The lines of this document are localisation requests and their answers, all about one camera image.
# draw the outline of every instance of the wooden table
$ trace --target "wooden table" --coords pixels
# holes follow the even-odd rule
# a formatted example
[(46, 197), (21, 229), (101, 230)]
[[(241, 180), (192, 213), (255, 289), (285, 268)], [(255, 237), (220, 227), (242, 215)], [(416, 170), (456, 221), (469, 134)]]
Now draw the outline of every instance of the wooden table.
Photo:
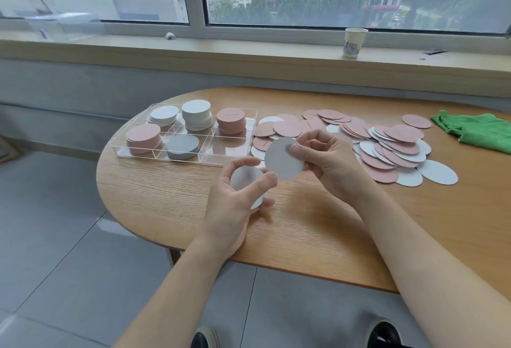
[[(425, 117), (493, 112), (475, 106), (260, 88), (213, 88), (165, 103), (207, 99), (215, 113), (224, 106), (259, 110), (258, 118), (308, 109), (334, 109), (374, 124), (392, 125), (403, 114)], [(463, 145), (438, 126), (425, 130), (430, 159), (454, 169), (459, 182), (424, 180), (417, 188), (381, 185), (426, 231), (511, 300), (511, 156)], [(203, 218), (211, 180), (220, 167), (118, 158), (107, 145), (97, 169), (108, 210), (134, 234), (185, 249)], [(347, 204), (302, 173), (269, 193), (271, 215), (252, 216), (245, 243), (233, 260), (374, 289), (397, 291), (364, 224)]]

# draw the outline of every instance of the gray wall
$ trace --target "gray wall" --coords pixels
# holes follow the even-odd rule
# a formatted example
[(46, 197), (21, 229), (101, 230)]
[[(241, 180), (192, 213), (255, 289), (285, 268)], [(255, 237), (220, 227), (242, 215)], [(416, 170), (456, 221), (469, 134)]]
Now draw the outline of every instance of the gray wall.
[(483, 96), (24, 60), (0, 59), (0, 78), (0, 134), (97, 152), (125, 120), (150, 104), (221, 86), (446, 100), (511, 112), (511, 99)]

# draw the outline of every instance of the floor tile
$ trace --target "floor tile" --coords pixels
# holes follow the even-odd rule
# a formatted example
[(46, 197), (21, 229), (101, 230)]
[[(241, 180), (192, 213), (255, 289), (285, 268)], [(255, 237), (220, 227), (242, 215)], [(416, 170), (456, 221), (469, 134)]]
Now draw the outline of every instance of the floor tile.
[(228, 262), (220, 270), (199, 325), (213, 326), (221, 348), (239, 348), (256, 267)]
[(105, 345), (21, 317), (9, 315), (0, 322), (0, 348), (34, 347), (103, 348)]
[(18, 313), (112, 345), (169, 271), (164, 248), (123, 231), (107, 213)]
[(31, 152), (0, 165), (0, 308), (14, 312), (105, 212), (96, 164)]
[(348, 347), (368, 314), (392, 321), (403, 344), (431, 347), (397, 294), (258, 268), (241, 347)]

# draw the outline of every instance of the paper cup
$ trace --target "paper cup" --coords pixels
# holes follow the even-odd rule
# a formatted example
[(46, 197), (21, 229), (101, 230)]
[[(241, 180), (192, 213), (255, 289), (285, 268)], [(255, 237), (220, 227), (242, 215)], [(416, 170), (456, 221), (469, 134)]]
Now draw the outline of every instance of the paper cup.
[(364, 28), (347, 28), (344, 35), (342, 55), (348, 59), (356, 59), (367, 32), (368, 30)]

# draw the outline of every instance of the right hand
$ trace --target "right hand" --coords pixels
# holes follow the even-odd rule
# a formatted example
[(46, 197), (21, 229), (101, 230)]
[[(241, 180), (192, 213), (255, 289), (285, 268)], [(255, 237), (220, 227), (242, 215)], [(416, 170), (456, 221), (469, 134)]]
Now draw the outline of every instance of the right hand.
[(300, 145), (291, 145), (291, 155), (305, 161), (304, 170), (311, 170), (332, 195), (352, 207), (364, 192), (376, 186), (347, 139), (314, 130), (301, 134), (297, 141)]

